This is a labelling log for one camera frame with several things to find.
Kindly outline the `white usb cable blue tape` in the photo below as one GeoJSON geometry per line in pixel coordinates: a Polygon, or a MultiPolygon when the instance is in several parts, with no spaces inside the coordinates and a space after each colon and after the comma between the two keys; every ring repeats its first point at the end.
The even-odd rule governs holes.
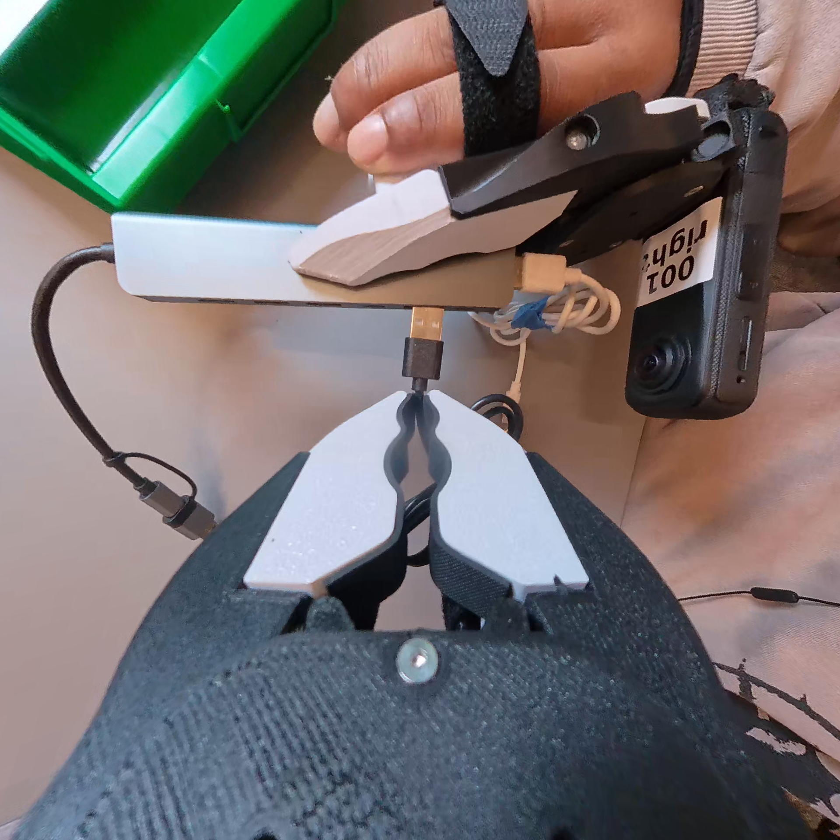
{"type": "Polygon", "coordinates": [[[518,367],[507,397],[519,402],[532,333],[607,334],[618,324],[622,307],[615,292],[568,266],[561,255],[525,254],[517,258],[516,268],[516,293],[507,306],[469,315],[496,343],[518,348],[518,367]]]}

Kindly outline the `person's beige hoodie torso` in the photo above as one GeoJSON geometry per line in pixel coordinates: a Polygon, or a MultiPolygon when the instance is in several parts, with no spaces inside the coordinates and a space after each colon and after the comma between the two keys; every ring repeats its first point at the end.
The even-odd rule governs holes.
{"type": "Polygon", "coordinates": [[[753,405],[648,420],[623,514],[820,838],[838,838],[838,306],[774,293],[753,405]]]}

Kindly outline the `silver usb hub with cable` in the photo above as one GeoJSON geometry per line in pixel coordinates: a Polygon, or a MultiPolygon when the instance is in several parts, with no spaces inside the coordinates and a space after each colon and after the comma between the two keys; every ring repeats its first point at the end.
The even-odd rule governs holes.
{"type": "Polygon", "coordinates": [[[95,263],[115,267],[121,288],[137,298],[158,302],[202,302],[258,306],[393,309],[441,308],[494,311],[506,304],[516,278],[513,247],[489,251],[474,239],[457,253],[459,238],[447,234],[441,246],[423,235],[407,256],[386,257],[363,268],[359,283],[310,276],[296,270],[297,246],[317,229],[309,225],[256,220],[116,213],[112,242],[84,248],[56,263],[41,281],[31,313],[31,333],[47,381],[72,422],[143,497],[154,483],[128,459],[145,459],[178,475],[197,493],[195,483],[175,467],[151,456],[122,453],[94,427],[60,371],[49,319],[60,286],[79,268],[95,263]]]}

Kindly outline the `green plastic bin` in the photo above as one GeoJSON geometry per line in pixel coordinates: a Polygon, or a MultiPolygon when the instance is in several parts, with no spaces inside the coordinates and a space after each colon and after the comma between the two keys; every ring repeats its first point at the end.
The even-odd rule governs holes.
{"type": "Polygon", "coordinates": [[[108,213],[169,211],[342,5],[2,2],[2,146],[108,213]]]}

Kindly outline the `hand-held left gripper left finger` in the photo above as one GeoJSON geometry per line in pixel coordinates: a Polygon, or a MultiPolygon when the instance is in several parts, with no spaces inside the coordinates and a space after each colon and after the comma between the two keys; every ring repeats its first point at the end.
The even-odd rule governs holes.
{"type": "Polygon", "coordinates": [[[314,445],[245,573],[247,588],[325,595],[396,544],[415,407],[395,392],[314,445]]]}

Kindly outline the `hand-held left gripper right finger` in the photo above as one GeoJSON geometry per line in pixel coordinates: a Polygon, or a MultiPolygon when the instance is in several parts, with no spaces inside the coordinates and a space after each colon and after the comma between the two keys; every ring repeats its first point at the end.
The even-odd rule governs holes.
{"type": "Polygon", "coordinates": [[[518,441],[441,391],[423,399],[420,433],[436,489],[430,534],[470,569],[528,595],[590,579],[518,441]]]}

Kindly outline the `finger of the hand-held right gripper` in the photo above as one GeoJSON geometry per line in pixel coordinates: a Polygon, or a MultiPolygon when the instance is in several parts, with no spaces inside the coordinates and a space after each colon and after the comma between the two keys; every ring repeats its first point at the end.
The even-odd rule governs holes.
{"type": "Polygon", "coordinates": [[[558,218],[573,193],[468,218],[453,215],[442,176],[420,171],[333,215],[290,249],[298,273],[358,287],[441,260],[515,248],[558,218]]]}

